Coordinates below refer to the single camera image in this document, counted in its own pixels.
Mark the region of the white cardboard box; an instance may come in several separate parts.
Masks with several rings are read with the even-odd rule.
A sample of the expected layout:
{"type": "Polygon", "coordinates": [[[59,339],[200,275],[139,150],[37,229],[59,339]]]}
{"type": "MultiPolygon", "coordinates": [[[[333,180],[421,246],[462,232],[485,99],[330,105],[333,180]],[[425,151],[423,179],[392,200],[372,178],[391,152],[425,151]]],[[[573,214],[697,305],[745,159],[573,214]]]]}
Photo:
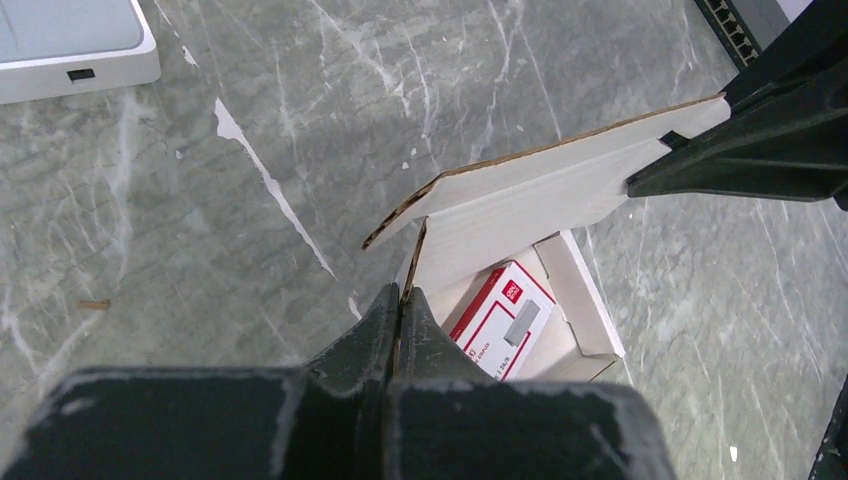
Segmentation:
{"type": "Polygon", "coordinates": [[[594,130],[560,143],[446,170],[404,199],[363,241],[370,251],[411,222],[420,229],[397,275],[402,297],[420,289],[439,333],[454,345],[415,366],[424,377],[468,373],[493,380],[450,338],[492,271],[517,260],[557,306],[511,380],[590,381],[618,363],[624,346],[574,239],[627,198],[625,182],[669,152],[662,137],[690,139],[730,116],[720,95],[594,130]]]}

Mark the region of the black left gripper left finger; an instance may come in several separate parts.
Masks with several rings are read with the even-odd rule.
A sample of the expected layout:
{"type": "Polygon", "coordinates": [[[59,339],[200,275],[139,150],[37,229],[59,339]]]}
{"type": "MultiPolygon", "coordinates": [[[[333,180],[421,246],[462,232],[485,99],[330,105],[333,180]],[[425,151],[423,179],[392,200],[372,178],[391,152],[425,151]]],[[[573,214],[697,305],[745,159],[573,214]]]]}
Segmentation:
{"type": "Polygon", "coordinates": [[[5,479],[379,479],[399,289],[311,362],[98,367],[30,417],[5,479]]]}

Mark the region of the red white small card box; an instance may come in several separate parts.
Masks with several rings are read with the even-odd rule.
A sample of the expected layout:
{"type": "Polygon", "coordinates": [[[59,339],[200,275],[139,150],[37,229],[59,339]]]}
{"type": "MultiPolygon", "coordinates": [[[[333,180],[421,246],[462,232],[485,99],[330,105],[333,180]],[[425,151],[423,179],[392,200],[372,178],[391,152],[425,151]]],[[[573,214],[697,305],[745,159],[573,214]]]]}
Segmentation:
{"type": "Polygon", "coordinates": [[[517,260],[498,265],[459,317],[450,338],[497,381],[511,380],[557,306],[517,260]]]}

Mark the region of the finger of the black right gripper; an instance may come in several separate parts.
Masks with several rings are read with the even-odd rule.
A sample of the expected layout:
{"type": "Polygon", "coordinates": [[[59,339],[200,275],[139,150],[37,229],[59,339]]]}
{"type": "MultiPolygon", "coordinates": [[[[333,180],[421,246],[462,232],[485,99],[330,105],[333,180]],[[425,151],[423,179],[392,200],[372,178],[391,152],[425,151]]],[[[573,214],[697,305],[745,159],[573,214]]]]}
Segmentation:
{"type": "Polygon", "coordinates": [[[737,112],[759,96],[805,80],[847,58],[847,3],[791,1],[802,10],[790,25],[724,87],[724,99],[737,112]]]}
{"type": "Polygon", "coordinates": [[[670,131],[670,152],[630,176],[630,198],[683,193],[847,208],[847,69],[791,72],[768,81],[748,68],[724,89],[728,120],[690,139],[670,131]]]}

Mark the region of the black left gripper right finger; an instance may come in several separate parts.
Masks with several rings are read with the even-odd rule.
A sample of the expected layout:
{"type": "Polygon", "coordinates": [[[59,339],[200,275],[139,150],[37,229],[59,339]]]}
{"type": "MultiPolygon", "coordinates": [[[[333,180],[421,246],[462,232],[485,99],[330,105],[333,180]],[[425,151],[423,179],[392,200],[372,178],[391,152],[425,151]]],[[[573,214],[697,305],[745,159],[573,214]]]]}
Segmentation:
{"type": "Polygon", "coordinates": [[[415,370],[454,345],[420,289],[396,286],[399,342],[387,385],[390,479],[673,479],[659,420],[638,391],[605,382],[503,382],[415,370]]]}

